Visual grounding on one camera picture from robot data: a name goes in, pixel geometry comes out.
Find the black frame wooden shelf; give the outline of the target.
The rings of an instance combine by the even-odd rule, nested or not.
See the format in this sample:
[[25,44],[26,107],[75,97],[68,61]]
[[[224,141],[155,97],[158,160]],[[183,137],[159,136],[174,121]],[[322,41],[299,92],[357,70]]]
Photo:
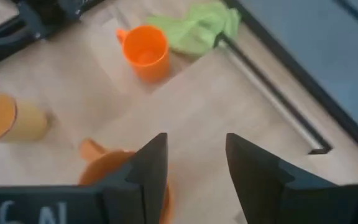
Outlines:
[[92,138],[108,150],[140,149],[168,135],[169,224],[246,224],[229,175],[225,145],[236,133],[310,172],[317,143],[228,50],[182,70]]

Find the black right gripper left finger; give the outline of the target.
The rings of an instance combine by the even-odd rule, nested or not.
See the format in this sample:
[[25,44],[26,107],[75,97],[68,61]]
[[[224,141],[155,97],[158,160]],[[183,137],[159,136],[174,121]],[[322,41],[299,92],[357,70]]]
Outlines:
[[168,137],[160,133],[97,182],[108,224],[159,224],[167,187]]

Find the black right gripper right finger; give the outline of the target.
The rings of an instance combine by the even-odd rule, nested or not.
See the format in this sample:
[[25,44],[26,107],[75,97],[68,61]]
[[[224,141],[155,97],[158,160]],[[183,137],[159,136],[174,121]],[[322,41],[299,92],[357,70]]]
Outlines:
[[226,135],[226,158],[248,224],[279,224],[286,190],[335,186],[234,133]]

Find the green cloth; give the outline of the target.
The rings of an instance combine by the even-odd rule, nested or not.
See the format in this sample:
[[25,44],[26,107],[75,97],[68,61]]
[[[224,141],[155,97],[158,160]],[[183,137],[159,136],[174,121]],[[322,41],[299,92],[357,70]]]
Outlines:
[[200,57],[208,53],[219,33],[237,37],[240,12],[219,1],[196,3],[182,18],[150,16],[147,23],[161,29],[172,51]]

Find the bright orange plastic mug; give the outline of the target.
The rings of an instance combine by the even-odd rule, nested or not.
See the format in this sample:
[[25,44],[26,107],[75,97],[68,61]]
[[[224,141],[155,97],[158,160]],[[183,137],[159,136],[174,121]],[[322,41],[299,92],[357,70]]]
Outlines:
[[169,43],[162,30],[151,25],[117,29],[116,38],[124,57],[142,81],[157,83],[169,76]]

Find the dark orange ceramic mug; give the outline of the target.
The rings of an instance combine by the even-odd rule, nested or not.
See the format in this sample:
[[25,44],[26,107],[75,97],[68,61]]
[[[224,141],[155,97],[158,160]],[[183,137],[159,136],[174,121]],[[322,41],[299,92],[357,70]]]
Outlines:
[[[93,139],[84,139],[79,147],[82,158],[88,163],[82,173],[79,184],[94,184],[102,179],[108,172],[118,171],[120,166],[136,153],[136,151],[116,149],[109,150],[98,144]],[[174,217],[174,196],[170,190],[170,183],[167,182],[165,189],[160,224],[173,224]]]

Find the pale yellow cup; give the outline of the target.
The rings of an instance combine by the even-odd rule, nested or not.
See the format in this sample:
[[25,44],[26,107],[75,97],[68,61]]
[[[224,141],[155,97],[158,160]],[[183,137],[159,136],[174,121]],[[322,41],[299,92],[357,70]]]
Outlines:
[[38,106],[0,93],[0,142],[34,141],[48,129],[47,114]]

